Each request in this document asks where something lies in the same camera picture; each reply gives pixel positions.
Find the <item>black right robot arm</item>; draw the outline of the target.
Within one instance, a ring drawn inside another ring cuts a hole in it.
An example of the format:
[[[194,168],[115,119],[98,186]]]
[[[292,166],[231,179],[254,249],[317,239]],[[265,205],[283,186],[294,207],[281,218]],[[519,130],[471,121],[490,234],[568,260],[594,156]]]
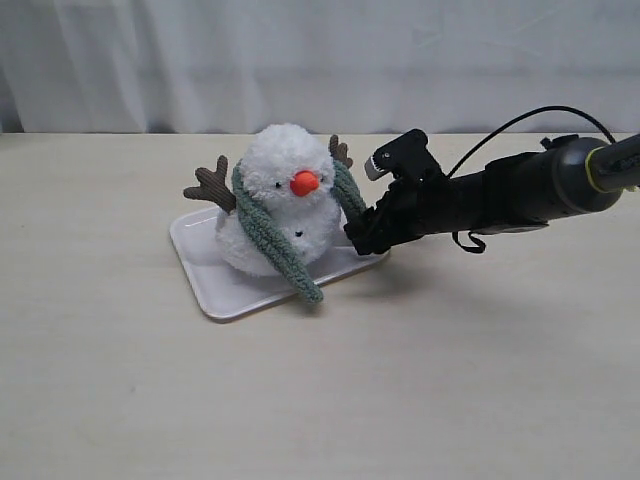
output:
[[[544,139],[540,151],[495,159],[483,170],[446,175],[412,129],[379,147],[365,163],[369,179],[391,174],[384,195],[344,226],[361,255],[382,254],[426,235],[467,233],[481,254],[484,235],[521,233],[550,221],[602,212],[639,184],[639,137],[607,143],[577,134]]]

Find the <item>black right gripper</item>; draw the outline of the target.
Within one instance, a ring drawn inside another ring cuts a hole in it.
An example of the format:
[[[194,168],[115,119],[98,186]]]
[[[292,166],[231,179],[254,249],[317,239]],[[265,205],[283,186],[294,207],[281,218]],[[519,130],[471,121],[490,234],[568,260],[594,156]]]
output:
[[[374,205],[350,217],[344,232],[360,256],[441,233],[442,214],[450,206],[448,180],[394,180]]]

